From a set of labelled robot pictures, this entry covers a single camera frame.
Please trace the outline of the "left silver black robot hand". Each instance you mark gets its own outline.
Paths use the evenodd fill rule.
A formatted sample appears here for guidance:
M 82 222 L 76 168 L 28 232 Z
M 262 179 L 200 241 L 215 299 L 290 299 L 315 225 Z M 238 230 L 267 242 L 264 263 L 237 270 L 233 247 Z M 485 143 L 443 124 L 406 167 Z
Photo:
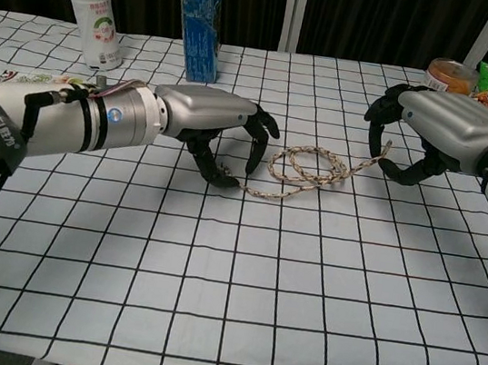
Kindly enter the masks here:
M 242 127 L 252 146 L 245 172 L 253 173 L 264 158 L 269 139 L 279 138 L 275 119 L 259 104 L 222 89 L 205 85 L 158 85 L 155 95 L 164 102 L 167 126 L 164 135 L 186 144 L 203 179 L 217 188 L 235 188 L 239 181 L 216 164 L 210 148 L 220 132 Z

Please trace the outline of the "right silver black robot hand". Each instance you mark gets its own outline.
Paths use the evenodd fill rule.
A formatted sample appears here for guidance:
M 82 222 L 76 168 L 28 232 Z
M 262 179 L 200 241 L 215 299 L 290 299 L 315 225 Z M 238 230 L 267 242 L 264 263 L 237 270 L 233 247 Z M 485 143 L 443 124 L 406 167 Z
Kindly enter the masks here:
M 370 106 L 369 151 L 389 179 L 415 185 L 444 172 L 488 175 L 488 108 L 469 96 L 398 84 Z M 421 138 L 424 158 L 402 169 L 386 158 L 384 127 L 405 121 Z

